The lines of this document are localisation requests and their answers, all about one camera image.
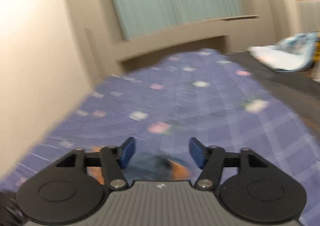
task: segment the bed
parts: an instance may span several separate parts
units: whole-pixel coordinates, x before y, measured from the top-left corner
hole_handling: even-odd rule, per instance
[[[192,181],[200,170],[188,153],[190,137],[232,152],[251,148],[305,187],[301,222],[320,223],[317,141],[294,111],[213,49],[175,54],[153,67],[106,79],[17,163],[1,189],[17,190],[73,148],[119,145],[129,136],[136,139],[137,153],[183,159]],[[226,169],[222,180],[233,173]]]

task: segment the metal bolt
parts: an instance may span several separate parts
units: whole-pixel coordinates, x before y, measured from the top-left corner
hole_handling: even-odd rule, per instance
[[[125,181],[121,179],[115,179],[110,182],[110,185],[114,188],[122,188],[125,186]]]
[[[202,179],[200,181],[197,182],[198,186],[202,187],[202,188],[208,188],[210,186],[212,186],[212,181],[208,180],[208,179]]]

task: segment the mattress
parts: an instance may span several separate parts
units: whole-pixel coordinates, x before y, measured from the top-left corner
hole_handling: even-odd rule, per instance
[[[136,154],[166,153],[183,160],[191,181],[200,170],[188,140],[238,152],[251,148],[306,189],[301,222],[320,224],[320,148],[295,112],[238,64],[212,49],[175,54],[156,66],[106,79],[84,103],[3,178],[17,190],[73,148],[87,151],[136,139]],[[225,169],[223,179],[233,175]]]

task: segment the white logo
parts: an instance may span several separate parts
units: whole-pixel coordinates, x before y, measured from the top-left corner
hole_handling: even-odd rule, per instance
[[[162,187],[165,187],[165,184],[163,184],[163,183],[162,184],[158,184],[157,187],[162,189]]]

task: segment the purple bed sheet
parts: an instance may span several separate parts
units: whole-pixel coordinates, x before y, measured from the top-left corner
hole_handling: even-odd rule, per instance
[[[27,179],[76,147],[119,145],[129,136],[137,153],[166,152],[200,174],[188,153],[190,137],[238,152],[251,148],[294,177],[308,202],[300,218],[320,225],[320,148],[297,114],[249,73],[212,49],[175,54],[152,68],[113,76],[3,178],[17,190]],[[223,173],[225,180],[234,174]]]

